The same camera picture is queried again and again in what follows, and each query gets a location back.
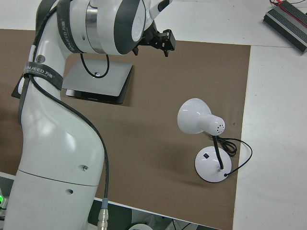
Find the desk lamp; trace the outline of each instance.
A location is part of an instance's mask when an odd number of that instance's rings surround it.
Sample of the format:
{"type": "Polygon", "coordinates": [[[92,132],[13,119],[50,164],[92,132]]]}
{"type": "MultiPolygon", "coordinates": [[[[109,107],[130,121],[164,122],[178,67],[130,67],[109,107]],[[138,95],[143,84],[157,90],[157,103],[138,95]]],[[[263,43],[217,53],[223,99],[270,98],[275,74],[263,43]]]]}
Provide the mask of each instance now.
{"type": "Polygon", "coordinates": [[[181,106],[177,122],[184,133],[206,132],[212,135],[214,146],[203,148],[196,156],[195,169],[198,175],[211,183],[226,179],[226,174],[231,171],[231,160],[223,149],[218,148],[216,138],[225,130],[224,120],[213,115],[204,101],[192,98],[181,106]]]}

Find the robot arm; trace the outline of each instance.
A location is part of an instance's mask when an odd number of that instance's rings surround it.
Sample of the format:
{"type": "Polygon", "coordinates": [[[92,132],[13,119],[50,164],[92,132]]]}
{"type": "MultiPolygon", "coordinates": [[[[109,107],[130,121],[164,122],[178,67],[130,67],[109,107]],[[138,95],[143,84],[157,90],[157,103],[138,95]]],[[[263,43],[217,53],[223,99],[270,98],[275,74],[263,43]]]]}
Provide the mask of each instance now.
{"type": "MultiPolygon", "coordinates": [[[[60,100],[66,58],[71,53],[137,54],[138,45],[167,55],[175,39],[171,31],[159,33],[154,18],[170,2],[42,0],[19,87],[24,146],[4,230],[89,229],[106,148],[93,124],[60,100]]],[[[102,230],[106,217],[102,212],[102,230]]]]}

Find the brown desk surface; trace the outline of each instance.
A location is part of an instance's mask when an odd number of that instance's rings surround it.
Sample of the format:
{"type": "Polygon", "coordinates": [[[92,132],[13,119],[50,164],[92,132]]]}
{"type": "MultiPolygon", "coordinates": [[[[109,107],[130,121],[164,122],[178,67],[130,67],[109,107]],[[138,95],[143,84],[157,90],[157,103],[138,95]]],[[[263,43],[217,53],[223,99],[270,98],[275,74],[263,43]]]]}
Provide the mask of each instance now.
{"type": "MultiPolygon", "coordinates": [[[[34,31],[0,30],[0,171],[16,174],[22,153],[18,100],[11,97],[27,61],[34,31]]],[[[213,145],[205,134],[187,135],[177,112],[190,98],[204,100],[222,117],[222,137],[240,138],[248,75],[249,46],[178,42],[165,58],[151,47],[111,61],[133,63],[123,105],[62,99],[88,117],[101,132],[110,158],[109,199],[114,202],[232,229],[236,174],[218,184],[196,173],[197,153],[213,145]]],[[[104,55],[85,55],[104,59],[104,55]]],[[[66,70],[78,55],[69,57],[66,70]]],[[[238,155],[232,158],[237,166],[238,155]]],[[[104,190],[104,177],[97,197],[104,190]]]]}

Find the silver band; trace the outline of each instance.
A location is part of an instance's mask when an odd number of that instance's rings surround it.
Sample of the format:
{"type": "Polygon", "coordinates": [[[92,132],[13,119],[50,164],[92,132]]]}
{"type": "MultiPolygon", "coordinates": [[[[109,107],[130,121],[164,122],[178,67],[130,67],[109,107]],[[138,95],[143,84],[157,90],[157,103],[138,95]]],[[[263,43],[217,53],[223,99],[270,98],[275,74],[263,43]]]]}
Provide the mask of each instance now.
{"type": "Polygon", "coordinates": [[[99,42],[97,31],[97,11],[97,8],[91,7],[90,4],[88,5],[85,18],[86,33],[93,50],[98,54],[105,54],[105,51],[99,42]]]}

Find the metal connector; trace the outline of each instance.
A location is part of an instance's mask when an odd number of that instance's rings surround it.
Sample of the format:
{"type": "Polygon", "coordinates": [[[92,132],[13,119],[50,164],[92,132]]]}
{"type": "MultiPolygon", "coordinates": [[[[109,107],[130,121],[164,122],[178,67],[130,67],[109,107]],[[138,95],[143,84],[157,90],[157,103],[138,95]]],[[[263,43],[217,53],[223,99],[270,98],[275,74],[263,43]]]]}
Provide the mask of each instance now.
{"type": "Polygon", "coordinates": [[[109,219],[109,212],[107,208],[100,209],[99,216],[98,216],[98,230],[106,230],[107,229],[107,220],[109,219]]]}

